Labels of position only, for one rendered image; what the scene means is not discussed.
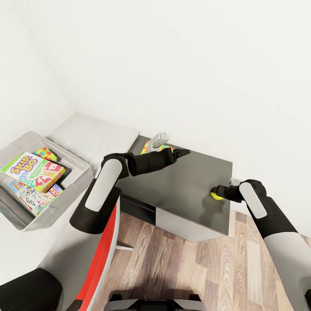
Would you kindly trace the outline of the jigsaw puzzle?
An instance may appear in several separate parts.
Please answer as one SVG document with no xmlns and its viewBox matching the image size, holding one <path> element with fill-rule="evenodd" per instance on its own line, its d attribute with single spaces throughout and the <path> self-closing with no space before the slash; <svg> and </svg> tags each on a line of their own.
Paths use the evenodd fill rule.
<svg viewBox="0 0 311 311">
<path fill-rule="evenodd" d="M 44 148 L 40 149 L 39 151 L 35 152 L 34 155 L 36 155 L 36 156 L 38 156 L 38 157 L 40 157 L 42 159 L 46 159 L 48 161 L 50 161 L 50 160 L 56 161 L 56 159 L 57 159 L 46 147 L 44 147 Z M 18 183 L 19 183 L 20 186 L 24 185 L 23 183 L 21 183 L 19 181 L 18 181 Z"/>
<path fill-rule="evenodd" d="M 165 148 L 167 148 L 167 146 L 162 145 L 162 146 L 159 147 L 160 151 L 162 151 Z M 148 149 L 148 141 L 146 142 L 146 145 L 145 145 L 143 151 L 141 152 L 141 154 L 147 153 L 147 149 Z"/>
</svg>

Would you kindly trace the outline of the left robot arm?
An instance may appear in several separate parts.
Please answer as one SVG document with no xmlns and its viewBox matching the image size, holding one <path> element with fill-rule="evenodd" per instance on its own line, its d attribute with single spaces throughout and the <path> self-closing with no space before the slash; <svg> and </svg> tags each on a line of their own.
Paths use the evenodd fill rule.
<svg viewBox="0 0 311 311">
<path fill-rule="evenodd" d="M 159 147 L 170 135 L 158 133 L 147 153 L 106 155 L 66 227 L 37 269 L 0 285 L 0 311 L 66 311 L 78 296 L 122 189 L 119 179 L 160 171 L 190 153 Z M 128 167 L 125 159 L 128 160 Z"/>
</svg>

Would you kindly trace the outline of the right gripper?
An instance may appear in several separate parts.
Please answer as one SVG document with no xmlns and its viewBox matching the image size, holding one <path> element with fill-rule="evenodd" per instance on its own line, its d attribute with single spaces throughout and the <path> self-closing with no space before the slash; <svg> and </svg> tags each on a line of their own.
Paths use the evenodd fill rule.
<svg viewBox="0 0 311 311">
<path fill-rule="evenodd" d="M 226 187 L 226 186 L 223 186 L 220 184 L 217 187 L 213 187 L 210 190 L 210 192 L 216 193 L 217 196 L 226 198 L 230 201 L 242 203 L 242 200 L 236 200 L 232 197 L 232 189 L 233 189 L 233 186 L 232 187 Z"/>
</svg>

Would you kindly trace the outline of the tennis ball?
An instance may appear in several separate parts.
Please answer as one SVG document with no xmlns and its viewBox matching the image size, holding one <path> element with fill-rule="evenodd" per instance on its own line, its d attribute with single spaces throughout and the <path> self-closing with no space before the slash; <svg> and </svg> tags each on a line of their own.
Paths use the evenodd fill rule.
<svg viewBox="0 0 311 311">
<path fill-rule="evenodd" d="M 211 192 L 211 196 L 214 198 L 214 199 L 216 199 L 216 200 L 222 200 L 223 199 L 223 197 L 219 197 L 219 196 L 217 196 L 216 195 L 216 193 L 213 193 L 213 192 Z"/>
</svg>

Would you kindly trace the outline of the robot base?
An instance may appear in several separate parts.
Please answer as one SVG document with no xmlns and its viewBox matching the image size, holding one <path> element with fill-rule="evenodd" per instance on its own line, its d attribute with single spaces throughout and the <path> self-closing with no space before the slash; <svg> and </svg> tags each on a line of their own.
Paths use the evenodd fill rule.
<svg viewBox="0 0 311 311">
<path fill-rule="evenodd" d="M 183 299 L 128 299 L 121 294 L 113 294 L 104 311 L 208 311 L 198 294 L 190 294 Z"/>
</svg>

